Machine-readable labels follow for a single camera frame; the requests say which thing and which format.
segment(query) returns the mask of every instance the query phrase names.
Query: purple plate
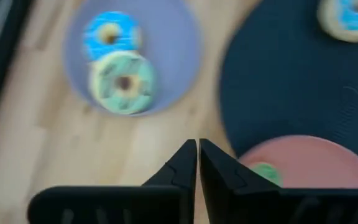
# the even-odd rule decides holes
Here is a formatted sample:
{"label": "purple plate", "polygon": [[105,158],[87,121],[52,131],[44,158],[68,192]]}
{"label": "purple plate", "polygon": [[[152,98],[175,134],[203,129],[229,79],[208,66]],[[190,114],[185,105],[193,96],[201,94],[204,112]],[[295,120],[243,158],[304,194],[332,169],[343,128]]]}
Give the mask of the purple plate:
{"label": "purple plate", "polygon": [[141,116],[158,112],[179,100],[192,86],[201,60],[200,32],[183,0],[88,0],[76,13],[63,45],[63,63],[71,86],[91,105],[102,108],[88,90],[90,61],[83,33],[101,12],[121,11],[140,25],[140,54],[150,60],[160,88],[154,103]]}

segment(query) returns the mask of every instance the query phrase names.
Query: blue donut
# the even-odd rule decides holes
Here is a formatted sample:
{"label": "blue donut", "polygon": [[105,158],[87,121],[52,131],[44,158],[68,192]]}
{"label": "blue donut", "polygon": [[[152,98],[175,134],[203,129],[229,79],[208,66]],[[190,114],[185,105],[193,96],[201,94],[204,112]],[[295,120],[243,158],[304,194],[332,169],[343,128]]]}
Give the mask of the blue donut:
{"label": "blue donut", "polygon": [[343,8],[339,20],[347,30],[358,30],[358,12],[354,9],[353,0],[340,0]]}
{"label": "blue donut", "polygon": [[[114,24],[119,29],[113,43],[105,43],[101,29]],[[99,60],[104,55],[117,50],[137,50],[139,48],[138,24],[131,16],[122,12],[104,12],[96,16],[85,30],[85,46],[90,60]]]}

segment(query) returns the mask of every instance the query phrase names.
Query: blue frosted donut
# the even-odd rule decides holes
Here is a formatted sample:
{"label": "blue frosted donut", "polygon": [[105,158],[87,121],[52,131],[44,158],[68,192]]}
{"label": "blue frosted donut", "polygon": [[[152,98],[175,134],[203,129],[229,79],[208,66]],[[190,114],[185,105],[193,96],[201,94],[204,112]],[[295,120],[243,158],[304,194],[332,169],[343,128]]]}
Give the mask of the blue frosted donut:
{"label": "blue frosted donut", "polygon": [[139,45],[136,21],[122,12],[99,14],[85,30],[85,47],[92,61],[116,50],[137,50]]}

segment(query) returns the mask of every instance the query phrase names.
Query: donut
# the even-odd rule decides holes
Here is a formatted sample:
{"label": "donut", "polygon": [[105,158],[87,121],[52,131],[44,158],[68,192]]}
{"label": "donut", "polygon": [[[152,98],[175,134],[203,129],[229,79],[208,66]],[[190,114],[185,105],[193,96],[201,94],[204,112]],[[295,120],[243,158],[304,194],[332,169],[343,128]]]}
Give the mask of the donut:
{"label": "donut", "polygon": [[281,174],[276,169],[276,167],[271,164],[268,164],[266,162],[256,162],[254,164],[251,164],[249,169],[278,186],[283,185],[283,178]]}
{"label": "donut", "polygon": [[141,45],[139,26],[127,14],[104,12],[86,28],[84,45],[92,61],[117,50],[138,50]]}
{"label": "donut", "polygon": [[282,136],[262,142],[239,162],[284,188],[358,189],[358,156],[313,136]]}
{"label": "donut", "polygon": [[318,19],[323,30],[334,38],[358,42],[358,0],[322,0]]}
{"label": "donut", "polygon": [[97,61],[91,74],[91,93],[108,111],[134,114],[152,103],[157,87],[151,64],[131,51],[116,51]]}

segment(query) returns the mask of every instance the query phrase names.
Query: dark blue mat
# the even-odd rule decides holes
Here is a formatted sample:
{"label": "dark blue mat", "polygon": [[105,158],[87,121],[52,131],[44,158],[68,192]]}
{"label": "dark blue mat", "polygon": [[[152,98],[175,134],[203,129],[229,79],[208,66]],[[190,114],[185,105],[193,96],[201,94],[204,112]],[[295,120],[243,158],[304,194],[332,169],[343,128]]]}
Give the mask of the dark blue mat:
{"label": "dark blue mat", "polygon": [[318,3],[264,0],[229,45],[219,91],[237,156],[288,134],[318,136],[358,154],[358,44],[321,30]]}

